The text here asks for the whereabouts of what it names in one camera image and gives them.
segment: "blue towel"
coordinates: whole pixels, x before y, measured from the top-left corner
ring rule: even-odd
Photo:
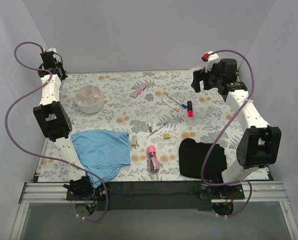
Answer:
[[[72,141],[84,168],[104,182],[113,179],[121,167],[131,164],[128,132],[81,131],[72,135]],[[97,188],[101,182],[95,176],[88,175],[93,187]]]

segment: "glass panel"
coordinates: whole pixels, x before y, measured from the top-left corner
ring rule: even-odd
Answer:
[[[235,203],[235,209],[242,204]],[[71,203],[30,204],[22,240],[86,238],[288,240],[290,235],[279,202],[251,202],[241,214],[227,220],[193,209],[112,210],[100,223],[76,217]]]

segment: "leaf pattern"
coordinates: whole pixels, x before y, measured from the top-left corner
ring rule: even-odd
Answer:
[[[135,98],[131,97],[144,83],[148,84],[144,91]],[[189,181],[195,179],[181,176],[179,171],[181,141],[193,138],[197,142],[211,143],[228,121],[226,117],[233,115],[216,89],[195,93],[191,83],[191,70],[70,74],[63,81],[61,103],[73,124],[72,134],[94,129],[130,133],[131,165],[121,168],[114,181]],[[74,102],[75,92],[84,85],[95,85],[102,91],[105,104],[96,114],[81,112]],[[170,100],[166,94],[185,104],[192,101],[194,117],[188,117],[187,109]],[[179,112],[162,103],[162,99],[172,103]],[[169,121],[150,138],[147,138],[147,113],[153,129]],[[171,134],[171,139],[164,139],[164,134]],[[131,146],[134,135],[137,143]],[[218,142],[225,148],[228,165],[236,159],[235,150],[241,137],[242,130],[235,119]],[[146,148],[149,145],[156,147],[160,163],[160,171],[154,174],[148,171]],[[60,158],[52,142],[47,144],[46,155]],[[268,179],[266,169],[257,170],[248,179]],[[39,181],[68,182],[66,165],[43,161]]]

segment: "small bottle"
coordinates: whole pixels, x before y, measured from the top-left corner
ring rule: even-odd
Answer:
[[[149,171],[151,173],[156,173],[159,171],[159,162],[156,156],[156,150],[153,145],[148,146],[147,148],[147,154],[148,154],[148,165],[149,165]]]

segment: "pink pen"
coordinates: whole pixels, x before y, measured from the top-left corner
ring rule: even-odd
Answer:
[[[148,86],[147,83],[142,84],[142,85],[138,88],[138,90],[136,90],[136,91],[132,94],[132,97],[135,98],[135,97],[136,97],[137,95],[139,95],[139,93],[142,92],[147,86]]]

